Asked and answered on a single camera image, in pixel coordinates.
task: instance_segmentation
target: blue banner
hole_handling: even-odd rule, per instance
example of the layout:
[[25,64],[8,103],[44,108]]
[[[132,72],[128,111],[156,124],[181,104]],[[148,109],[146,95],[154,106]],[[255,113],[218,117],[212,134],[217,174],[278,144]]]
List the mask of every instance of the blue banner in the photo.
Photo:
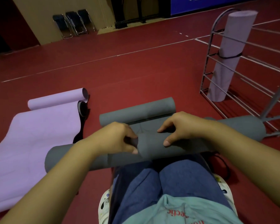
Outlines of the blue banner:
[[171,15],[247,0],[171,0]]

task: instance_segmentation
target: rolled gray yoga mat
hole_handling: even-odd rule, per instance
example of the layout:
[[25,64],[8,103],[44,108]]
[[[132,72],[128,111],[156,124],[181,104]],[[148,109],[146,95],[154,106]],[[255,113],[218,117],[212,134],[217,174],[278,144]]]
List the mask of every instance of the rolled gray yoga mat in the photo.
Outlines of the rolled gray yoga mat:
[[[114,121],[129,124],[138,135],[138,139],[132,140],[131,144],[137,146],[139,154],[118,153],[99,156],[92,163],[89,170],[212,150],[208,142],[200,138],[180,140],[165,148],[163,142],[170,133],[157,133],[157,129],[174,112],[174,101],[170,97],[100,115],[102,126]],[[218,121],[256,141],[261,141],[266,135],[264,124],[254,116],[241,116]],[[52,169],[72,146],[73,144],[53,147],[45,159],[46,172]]]

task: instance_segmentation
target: blue pants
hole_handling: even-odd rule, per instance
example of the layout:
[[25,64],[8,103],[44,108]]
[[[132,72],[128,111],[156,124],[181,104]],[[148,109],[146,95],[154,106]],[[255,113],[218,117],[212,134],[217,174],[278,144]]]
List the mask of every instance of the blue pants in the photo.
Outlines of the blue pants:
[[135,163],[115,169],[109,224],[158,202],[163,194],[195,196],[230,207],[200,154]]

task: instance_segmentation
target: teal shirt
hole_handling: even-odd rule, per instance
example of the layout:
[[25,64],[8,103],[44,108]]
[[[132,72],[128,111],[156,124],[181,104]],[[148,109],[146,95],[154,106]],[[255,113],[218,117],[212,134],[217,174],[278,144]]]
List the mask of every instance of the teal shirt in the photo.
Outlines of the teal shirt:
[[198,197],[163,195],[157,204],[129,217],[123,224],[243,224],[228,207]]

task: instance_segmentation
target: folding chair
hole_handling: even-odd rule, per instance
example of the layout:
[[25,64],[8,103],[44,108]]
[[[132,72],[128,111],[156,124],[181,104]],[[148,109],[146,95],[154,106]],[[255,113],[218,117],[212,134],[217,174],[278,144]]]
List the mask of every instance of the folding chair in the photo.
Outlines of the folding chair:
[[90,19],[90,16],[89,16],[89,14],[88,14],[86,9],[78,10],[78,15],[82,19],[82,22],[83,22],[85,27],[89,26],[90,30],[96,31],[96,28],[95,28],[92,20]]
[[73,37],[71,33],[71,29],[69,27],[69,23],[67,22],[66,18],[62,14],[53,15],[53,20],[56,23],[57,27],[60,30],[63,39]]
[[84,26],[80,16],[76,12],[66,12],[65,16],[70,22],[70,25],[76,35],[87,34],[87,29]]

